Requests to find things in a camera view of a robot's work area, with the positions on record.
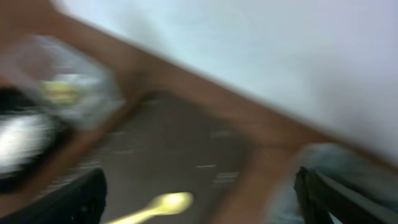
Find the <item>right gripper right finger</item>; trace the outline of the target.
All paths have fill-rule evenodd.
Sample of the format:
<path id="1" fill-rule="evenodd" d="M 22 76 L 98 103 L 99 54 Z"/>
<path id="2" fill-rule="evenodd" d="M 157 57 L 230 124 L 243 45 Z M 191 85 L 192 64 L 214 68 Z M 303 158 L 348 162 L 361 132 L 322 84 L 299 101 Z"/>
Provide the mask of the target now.
<path id="1" fill-rule="evenodd" d="M 306 224 L 397 223 L 397 212 L 314 169 L 301 167 L 294 190 Z"/>

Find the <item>yellow plastic spoon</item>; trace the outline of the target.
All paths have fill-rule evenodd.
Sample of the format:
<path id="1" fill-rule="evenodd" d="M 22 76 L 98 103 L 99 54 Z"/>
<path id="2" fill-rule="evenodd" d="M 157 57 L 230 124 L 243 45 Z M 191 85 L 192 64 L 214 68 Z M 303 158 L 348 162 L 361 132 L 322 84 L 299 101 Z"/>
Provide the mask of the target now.
<path id="1" fill-rule="evenodd" d="M 188 209 L 193 201 L 194 196 L 190 192 L 162 194 L 155 197 L 145 208 L 109 224 L 139 224 L 155 216 L 176 215 Z"/>

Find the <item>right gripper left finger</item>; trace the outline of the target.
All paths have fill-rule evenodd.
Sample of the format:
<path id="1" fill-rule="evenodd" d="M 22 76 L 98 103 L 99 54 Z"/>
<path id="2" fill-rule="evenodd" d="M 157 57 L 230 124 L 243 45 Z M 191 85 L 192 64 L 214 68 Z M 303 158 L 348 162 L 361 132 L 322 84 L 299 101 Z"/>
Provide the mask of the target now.
<path id="1" fill-rule="evenodd" d="M 1 224 L 99 224 L 106 207 L 107 182 L 102 169 L 94 169 L 1 218 Z"/>

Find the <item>yellow green snack wrapper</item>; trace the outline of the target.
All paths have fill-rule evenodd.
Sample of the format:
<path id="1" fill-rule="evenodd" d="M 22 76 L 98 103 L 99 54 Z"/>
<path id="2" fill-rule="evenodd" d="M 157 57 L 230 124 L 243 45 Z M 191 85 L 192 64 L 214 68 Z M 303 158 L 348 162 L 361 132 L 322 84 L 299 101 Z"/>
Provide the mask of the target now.
<path id="1" fill-rule="evenodd" d="M 55 104 L 73 104 L 81 97 L 79 87 L 72 83 L 43 81 L 40 86 L 43 96 Z"/>

